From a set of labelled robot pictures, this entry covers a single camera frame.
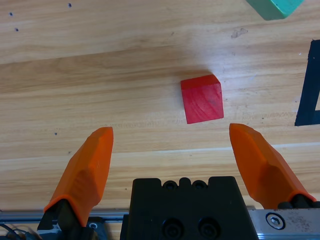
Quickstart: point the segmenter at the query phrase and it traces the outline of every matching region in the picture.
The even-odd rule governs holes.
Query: wood grain
[[[261,132],[320,197],[320,126],[294,127],[310,43],[320,39],[318,0],[270,22],[245,0],[71,3],[1,2],[2,210],[42,209],[71,156],[102,126],[113,127],[115,141],[98,208],[127,208],[142,177],[235,176],[256,205],[230,123]],[[211,73],[224,118],[187,125],[180,81]]]

